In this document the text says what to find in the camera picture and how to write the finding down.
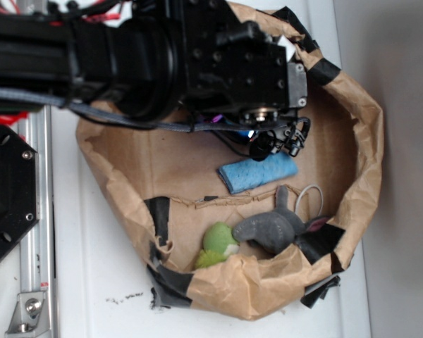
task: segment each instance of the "white wall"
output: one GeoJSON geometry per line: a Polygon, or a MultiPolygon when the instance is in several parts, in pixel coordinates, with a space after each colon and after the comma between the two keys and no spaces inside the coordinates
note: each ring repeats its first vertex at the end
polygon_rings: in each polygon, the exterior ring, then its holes
{"type": "Polygon", "coordinates": [[[381,203],[364,236],[374,338],[423,337],[423,1],[334,0],[343,69],[384,107],[381,203]]]}

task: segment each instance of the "black mount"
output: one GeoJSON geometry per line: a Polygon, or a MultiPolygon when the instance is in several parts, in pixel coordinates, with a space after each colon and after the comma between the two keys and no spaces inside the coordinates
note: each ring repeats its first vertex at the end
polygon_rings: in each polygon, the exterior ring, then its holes
{"type": "Polygon", "coordinates": [[[37,222],[37,153],[0,125],[0,261],[37,222]]]}

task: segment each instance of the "paper bag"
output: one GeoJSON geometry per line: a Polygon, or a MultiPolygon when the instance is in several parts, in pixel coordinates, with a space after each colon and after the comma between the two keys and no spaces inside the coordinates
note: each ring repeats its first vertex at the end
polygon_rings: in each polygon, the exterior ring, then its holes
{"type": "MultiPolygon", "coordinates": [[[[254,320],[350,265],[379,200],[383,117],[356,81],[323,58],[290,10],[269,15],[238,4],[231,7],[240,21],[255,20],[265,32],[295,42],[295,57],[307,69],[308,104],[300,115],[312,120],[312,129],[295,159],[295,177],[231,196],[216,170],[243,158],[210,133],[134,131],[81,120],[77,137],[110,207],[147,264],[161,302],[254,320]],[[323,214],[332,216],[329,232],[321,236],[323,245],[314,247],[304,239],[277,256],[246,247],[224,263],[193,270],[208,227],[216,221],[234,226],[271,211],[280,184],[290,190],[289,209],[307,185],[322,188],[323,214]]],[[[299,216],[314,217],[319,201],[310,191],[299,216]]]]}

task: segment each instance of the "metal bracket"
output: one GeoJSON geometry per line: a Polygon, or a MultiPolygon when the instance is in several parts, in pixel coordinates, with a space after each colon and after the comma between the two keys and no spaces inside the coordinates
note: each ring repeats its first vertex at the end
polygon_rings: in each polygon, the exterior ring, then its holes
{"type": "Polygon", "coordinates": [[[37,152],[0,125],[0,261],[36,224],[37,152]]]}
{"type": "Polygon", "coordinates": [[[19,294],[5,338],[36,338],[48,330],[50,318],[46,292],[19,294]]]}

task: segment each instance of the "green toy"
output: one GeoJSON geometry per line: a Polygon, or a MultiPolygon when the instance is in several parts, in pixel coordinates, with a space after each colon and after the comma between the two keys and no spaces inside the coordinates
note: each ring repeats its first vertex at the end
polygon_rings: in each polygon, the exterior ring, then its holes
{"type": "Polygon", "coordinates": [[[239,242],[232,236],[232,228],[224,222],[216,222],[205,232],[203,245],[195,264],[196,269],[224,262],[240,249],[239,242]]]}

